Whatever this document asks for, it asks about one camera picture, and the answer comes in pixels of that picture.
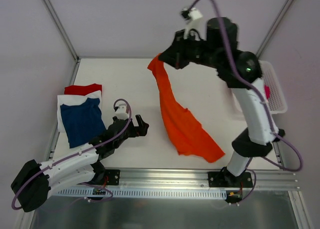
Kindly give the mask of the orange t shirt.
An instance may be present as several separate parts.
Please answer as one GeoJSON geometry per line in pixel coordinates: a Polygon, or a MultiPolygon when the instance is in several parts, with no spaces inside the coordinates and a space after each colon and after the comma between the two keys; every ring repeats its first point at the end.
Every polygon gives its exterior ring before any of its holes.
{"type": "Polygon", "coordinates": [[[203,129],[192,112],[176,101],[164,62],[159,60],[158,55],[147,68],[157,83],[163,124],[177,153],[183,156],[198,156],[208,163],[221,159],[225,152],[203,129]]]}

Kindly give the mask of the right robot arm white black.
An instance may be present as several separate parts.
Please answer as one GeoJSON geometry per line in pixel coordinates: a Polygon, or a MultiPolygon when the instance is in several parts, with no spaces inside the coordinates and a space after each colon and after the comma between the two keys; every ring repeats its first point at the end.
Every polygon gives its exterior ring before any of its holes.
{"type": "Polygon", "coordinates": [[[184,35],[185,29],[175,33],[169,48],[159,60],[183,69],[189,63],[214,68],[235,95],[246,129],[231,143],[233,154],[223,169],[224,182],[235,187],[242,180],[251,158],[265,157],[273,142],[285,135],[271,117],[265,96],[263,73],[256,55],[238,49],[238,26],[227,17],[211,18],[206,23],[206,39],[184,35]]]}

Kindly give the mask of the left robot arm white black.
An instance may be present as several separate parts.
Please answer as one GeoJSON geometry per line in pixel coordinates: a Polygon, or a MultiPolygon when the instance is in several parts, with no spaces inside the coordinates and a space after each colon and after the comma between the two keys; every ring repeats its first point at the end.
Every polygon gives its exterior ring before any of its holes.
{"type": "Polygon", "coordinates": [[[137,125],[131,119],[114,116],[107,130],[76,151],[41,163],[34,159],[26,162],[10,186],[14,192],[11,207],[32,212],[68,187],[101,183],[106,175],[101,161],[114,154],[125,140],[147,135],[149,124],[139,114],[135,118],[137,125]]]}

